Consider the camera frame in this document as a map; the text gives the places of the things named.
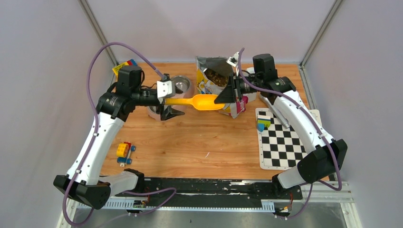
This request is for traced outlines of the yellow food scoop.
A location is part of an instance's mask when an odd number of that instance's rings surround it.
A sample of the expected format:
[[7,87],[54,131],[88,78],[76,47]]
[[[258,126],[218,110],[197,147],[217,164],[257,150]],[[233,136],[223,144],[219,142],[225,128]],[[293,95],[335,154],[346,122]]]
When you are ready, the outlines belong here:
[[166,98],[165,105],[189,105],[199,111],[214,111],[220,110],[225,106],[225,103],[216,104],[214,101],[217,95],[213,94],[197,94],[192,98]]

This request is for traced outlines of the pet food bag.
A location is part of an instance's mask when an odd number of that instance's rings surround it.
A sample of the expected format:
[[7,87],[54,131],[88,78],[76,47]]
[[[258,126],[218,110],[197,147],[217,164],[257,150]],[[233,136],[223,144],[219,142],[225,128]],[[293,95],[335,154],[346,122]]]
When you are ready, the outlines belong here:
[[[233,74],[233,67],[227,63],[225,57],[201,57],[196,56],[196,88],[199,94],[219,95],[229,82]],[[235,119],[240,113],[246,111],[249,102],[247,96],[241,101],[225,104],[218,112]]]

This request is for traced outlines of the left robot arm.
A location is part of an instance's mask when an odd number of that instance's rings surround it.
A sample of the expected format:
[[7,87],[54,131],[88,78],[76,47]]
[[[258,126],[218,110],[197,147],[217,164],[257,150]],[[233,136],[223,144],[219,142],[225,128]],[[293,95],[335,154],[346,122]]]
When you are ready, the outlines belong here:
[[139,66],[123,66],[113,83],[98,100],[92,130],[76,161],[65,175],[54,179],[54,186],[69,199],[93,209],[101,209],[111,196],[129,191],[134,196],[145,192],[144,174],[130,168],[121,173],[100,176],[100,171],[111,144],[138,106],[153,106],[161,120],[183,115],[182,111],[164,106],[163,99],[176,93],[169,74],[163,74],[156,88],[143,86],[145,73]]

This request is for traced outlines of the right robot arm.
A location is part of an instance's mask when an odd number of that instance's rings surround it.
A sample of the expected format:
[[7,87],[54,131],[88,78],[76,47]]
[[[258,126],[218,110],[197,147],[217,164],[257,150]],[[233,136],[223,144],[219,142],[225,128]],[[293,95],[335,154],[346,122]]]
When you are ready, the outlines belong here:
[[290,79],[278,76],[271,54],[254,56],[254,71],[246,76],[241,69],[241,55],[241,52],[237,52],[226,60],[228,65],[236,68],[236,72],[227,74],[229,82],[214,102],[234,103],[246,94],[259,92],[267,98],[274,115],[296,131],[307,152],[307,156],[296,166],[273,176],[272,194],[281,199],[297,185],[312,184],[333,173],[340,178],[347,152],[346,142],[334,139],[314,119]]

